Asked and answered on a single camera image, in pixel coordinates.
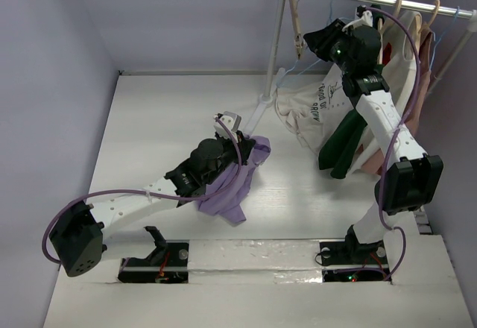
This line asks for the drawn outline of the purple t shirt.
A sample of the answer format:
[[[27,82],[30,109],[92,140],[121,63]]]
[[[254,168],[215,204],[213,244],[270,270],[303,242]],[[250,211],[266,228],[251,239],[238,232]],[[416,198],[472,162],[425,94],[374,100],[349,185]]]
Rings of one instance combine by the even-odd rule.
[[[205,201],[198,201],[196,207],[199,212],[214,216],[219,215],[232,225],[246,221],[241,208],[241,202],[247,197],[255,170],[263,164],[271,154],[269,138],[252,136],[255,141],[246,163],[241,167],[239,176],[237,164],[232,164],[217,180],[206,187],[206,194],[214,196]]]

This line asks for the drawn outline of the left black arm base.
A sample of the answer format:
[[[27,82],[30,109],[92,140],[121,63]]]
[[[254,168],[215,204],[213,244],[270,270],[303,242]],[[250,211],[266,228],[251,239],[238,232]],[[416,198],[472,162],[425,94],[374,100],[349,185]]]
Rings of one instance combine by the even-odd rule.
[[[155,248],[145,257],[121,260],[120,283],[182,284],[189,281],[189,241],[169,242],[155,226],[146,226]]]

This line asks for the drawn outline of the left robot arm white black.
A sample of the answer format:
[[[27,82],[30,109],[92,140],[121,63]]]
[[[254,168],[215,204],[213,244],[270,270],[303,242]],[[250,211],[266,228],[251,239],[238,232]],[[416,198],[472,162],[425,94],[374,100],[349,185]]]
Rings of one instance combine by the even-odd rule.
[[[189,158],[143,189],[111,189],[74,199],[54,217],[42,239],[47,259],[68,277],[91,271],[108,251],[106,239],[161,210],[233,199],[253,167],[258,142],[242,132],[199,143]]]

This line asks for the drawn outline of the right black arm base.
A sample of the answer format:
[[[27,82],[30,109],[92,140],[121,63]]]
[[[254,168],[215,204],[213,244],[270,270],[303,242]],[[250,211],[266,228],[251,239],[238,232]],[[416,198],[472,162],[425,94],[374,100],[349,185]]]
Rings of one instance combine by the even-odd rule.
[[[351,226],[342,240],[321,242],[314,260],[324,268],[326,282],[389,280],[388,259],[380,250],[385,251],[382,240],[362,244]]]

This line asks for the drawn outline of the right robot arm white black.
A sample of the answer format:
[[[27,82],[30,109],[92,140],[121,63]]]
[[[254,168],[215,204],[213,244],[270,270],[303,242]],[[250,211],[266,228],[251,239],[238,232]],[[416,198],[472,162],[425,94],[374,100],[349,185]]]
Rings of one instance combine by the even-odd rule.
[[[378,64],[379,32],[372,25],[345,25],[340,19],[305,34],[304,40],[319,59],[334,63],[342,72],[342,88],[353,109],[346,114],[318,155],[321,169],[336,177],[347,172],[363,130],[369,129],[385,157],[375,186],[375,202],[354,224],[343,244],[344,256],[360,262],[370,245],[383,239],[389,218],[429,203],[436,191],[443,161],[430,156],[414,140],[394,106]]]

